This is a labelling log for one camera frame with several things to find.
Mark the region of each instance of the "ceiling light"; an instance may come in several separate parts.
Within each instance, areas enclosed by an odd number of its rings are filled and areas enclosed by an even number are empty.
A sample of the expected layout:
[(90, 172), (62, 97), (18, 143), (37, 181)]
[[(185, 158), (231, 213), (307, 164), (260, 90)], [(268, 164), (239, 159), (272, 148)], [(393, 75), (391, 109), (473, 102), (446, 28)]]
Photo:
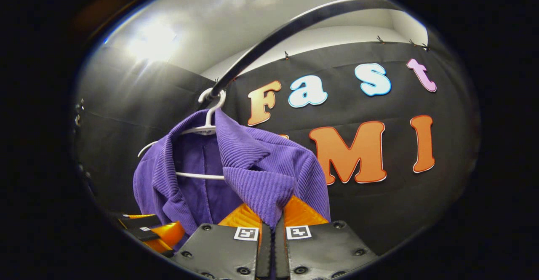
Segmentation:
[(144, 25), (128, 44), (127, 49), (137, 59), (168, 61), (177, 46), (176, 36), (172, 30), (163, 25)]

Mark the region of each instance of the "hanger hook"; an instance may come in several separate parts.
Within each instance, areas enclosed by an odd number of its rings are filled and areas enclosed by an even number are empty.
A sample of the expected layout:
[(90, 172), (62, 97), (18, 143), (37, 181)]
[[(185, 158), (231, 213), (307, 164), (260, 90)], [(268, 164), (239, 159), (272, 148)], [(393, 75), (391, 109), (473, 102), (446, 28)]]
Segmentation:
[[(213, 88), (208, 88), (200, 96), (198, 97), (198, 103), (204, 102), (204, 99), (206, 99), (206, 96), (211, 92)], [(212, 107), (208, 113), (206, 114), (206, 126), (211, 126), (211, 117), (213, 116), (213, 113), (215, 113), (216, 109), (221, 108), (223, 105), (225, 105), (225, 99), (227, 99), (227, 93), (225, 93), (224, 90), (221, 90), (219, 92), (219, 102)]]

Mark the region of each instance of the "letter m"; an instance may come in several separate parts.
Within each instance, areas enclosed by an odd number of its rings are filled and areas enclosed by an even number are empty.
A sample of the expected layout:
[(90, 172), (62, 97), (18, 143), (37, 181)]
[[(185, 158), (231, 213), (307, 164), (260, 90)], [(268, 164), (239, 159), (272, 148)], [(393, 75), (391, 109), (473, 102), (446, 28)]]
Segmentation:
[(309, 137), (316, 142), (316, 156), (324, 174), (326, 184), (335, 182), (330, 174), (330, 163), (343, 183), (352, 178), (352, 173), (360, 164), (360, 171), (354, 179), (357, 183), (378, 182), (387, 177), (382, 163), (382, 134), (385, 125), (379, 121), (362, 123), (358, 127), (352, 146), (348, 147), (341, 135), (333, 127), (319, 127), (310, 131)]

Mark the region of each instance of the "jacket collar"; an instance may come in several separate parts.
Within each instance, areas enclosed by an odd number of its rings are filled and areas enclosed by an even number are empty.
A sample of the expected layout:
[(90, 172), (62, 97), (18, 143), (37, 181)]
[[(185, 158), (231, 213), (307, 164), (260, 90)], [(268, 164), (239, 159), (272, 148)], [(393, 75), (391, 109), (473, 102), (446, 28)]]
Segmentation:
[[(204, 125), (207, 113), (207, 109), (193, 113), (160, 140), (162, 147), (152, 177), (153, 187), (167, 198), (164, 213), (172, 221), (181, 220), (190, 235), (195, 232), (197, 224), (179, 190), (173, 163), (173, 142), (184, 130)], [(264, 222), (275, 227), (292, 195), (295, 179), (285, 174), (250, 170), (267, 157), (270, 150), (221, 109), (215, 111), (214, 118), (225, 181)]]

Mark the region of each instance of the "blue letter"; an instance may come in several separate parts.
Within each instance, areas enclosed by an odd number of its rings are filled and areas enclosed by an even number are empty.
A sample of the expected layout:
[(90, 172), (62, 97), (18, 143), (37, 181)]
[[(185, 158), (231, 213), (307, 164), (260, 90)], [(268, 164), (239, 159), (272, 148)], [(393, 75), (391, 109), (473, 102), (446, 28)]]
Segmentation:
[(290, 84), (293, 92), (288, 98), (291, 107), (304, 107), (307, 104), (319, 105), (328, 99), (328, 93), (322, 90), (322, 80), (316, 75), (306, 75)]
[(360, 87), (368, 96), (385, 95), (391, 90), (391, 82), (385, 76), (385, 69), (378, 63), (360, 64), (354, 73), (363, 81)]

